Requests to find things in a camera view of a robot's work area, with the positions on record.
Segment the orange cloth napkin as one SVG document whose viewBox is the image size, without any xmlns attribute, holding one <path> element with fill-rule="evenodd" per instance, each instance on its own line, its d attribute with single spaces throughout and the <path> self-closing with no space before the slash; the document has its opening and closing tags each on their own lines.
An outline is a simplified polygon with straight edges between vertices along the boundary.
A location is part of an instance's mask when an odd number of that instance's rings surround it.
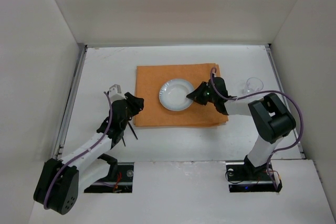
<svg viewBox="0 0 336 224">
<path fill-rule="evenodd" d="M 135 96 L 144 99 L 144 109 L 135 116 L 135 125 L 211 127 L 227 122 L 228 116 L 218 113 L 213 105 L 193 103 L 183 111 L 173 112 L 159 101 L 160 88 L 167 81 L 184 79 L 197 88 L 203 81 L 209 80 L 213 67 L 217 69 L 216 75 L 220 76 L 219 65 L 215 63 L 137 66 Z"/>
</svg>

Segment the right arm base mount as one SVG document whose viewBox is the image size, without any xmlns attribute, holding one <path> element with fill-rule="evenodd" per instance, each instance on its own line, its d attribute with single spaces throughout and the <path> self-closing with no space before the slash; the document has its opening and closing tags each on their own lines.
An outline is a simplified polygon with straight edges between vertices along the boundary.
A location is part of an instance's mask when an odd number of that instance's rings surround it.
<svg viewBox="0 0 336 224">
<path fill-rule="evenodd" d="M 225 178 L 230 193 L 279 193 L 282 190 L 282 180 L 279 173 L 269 165 L 269 170 L 252 172 L 244 162 L 226 162 Z"/>
</svg>

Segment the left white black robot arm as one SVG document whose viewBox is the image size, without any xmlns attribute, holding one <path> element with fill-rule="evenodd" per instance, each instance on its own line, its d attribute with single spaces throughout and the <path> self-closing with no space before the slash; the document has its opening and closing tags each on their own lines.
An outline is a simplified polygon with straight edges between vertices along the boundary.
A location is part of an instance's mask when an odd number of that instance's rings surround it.
<svg viewBox="0 0 336 224">
<path fill-rule="evenodd" d="M 130 93 L 105 93 L 109 115 L 93 137 L 61 159 L 44 163 L 33 200 L 61 215 L 68 213 L 78 195 L 102 178 L 113 178 L 118 169 L 116 158 L 107 154 L 123 140 L 130 120 L 144 109 L 144 99 Z"/>
</svg>

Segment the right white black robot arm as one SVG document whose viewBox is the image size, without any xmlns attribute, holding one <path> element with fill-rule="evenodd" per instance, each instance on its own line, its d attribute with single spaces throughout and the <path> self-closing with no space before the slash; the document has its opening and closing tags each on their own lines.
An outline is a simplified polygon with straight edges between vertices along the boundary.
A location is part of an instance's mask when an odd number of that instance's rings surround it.
<svg viewBox="0 0 336 224">
<path fill-rule="evenodd" d="M 253 119 L 258 137 L 252 150 L 244 158 L 244 169 L 252 175 L 266 168 L 278 143 L 295 127 L 296 120 L 276 90 L 259 91 L 242 97 L 228 94 L 221 77 L 202 82 L 186 97 L 200 105 L 212 103 L 223 115 L 246 115 Z"/>
</svg>

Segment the clear plastic cup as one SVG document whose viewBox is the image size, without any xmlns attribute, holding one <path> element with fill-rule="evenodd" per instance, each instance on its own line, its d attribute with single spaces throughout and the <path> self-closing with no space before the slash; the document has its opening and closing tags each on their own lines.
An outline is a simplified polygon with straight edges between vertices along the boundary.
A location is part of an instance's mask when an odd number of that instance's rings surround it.
<svg viewBox="0 0 336 224">
<path fill-rule="evenodd" d="M 247 80 L 241 82 L 238 86 L 239 95 L 245 96 L 248 94 L 256 93 L 262 91 L 264 88 L 264 83 L 256 77 L 250 77 Z"/>
</svg>

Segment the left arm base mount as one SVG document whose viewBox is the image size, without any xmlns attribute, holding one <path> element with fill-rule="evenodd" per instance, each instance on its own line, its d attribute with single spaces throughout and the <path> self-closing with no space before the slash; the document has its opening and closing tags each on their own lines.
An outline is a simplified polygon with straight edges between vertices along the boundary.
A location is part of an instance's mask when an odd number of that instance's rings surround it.
<svg viewBox="0 0 336 224">
<path fill-rule="evenodd" d="M 98 159 L 110 165 L 107 176 L 91 184 L 84 193 L 132 193 L 134 163 L 119 163 L 118 160 L 107 154 L 102 154 Z"/>
</svg>

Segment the clear plastic plate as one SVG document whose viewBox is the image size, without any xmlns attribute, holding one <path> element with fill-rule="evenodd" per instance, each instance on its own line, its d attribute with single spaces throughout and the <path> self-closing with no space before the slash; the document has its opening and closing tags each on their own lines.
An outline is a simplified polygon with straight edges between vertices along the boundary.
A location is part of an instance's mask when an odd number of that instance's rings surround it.
<svg viewBox="0 0 336 224">
<path fill-rule="evenodd" d="M 189 108 L 193 101 L 186 96 L 194 91 L 193 85 L 185 79 L 171 79 L 161 86 L 159 102 L 173 112 L 184 111 Z"/>
</svg>

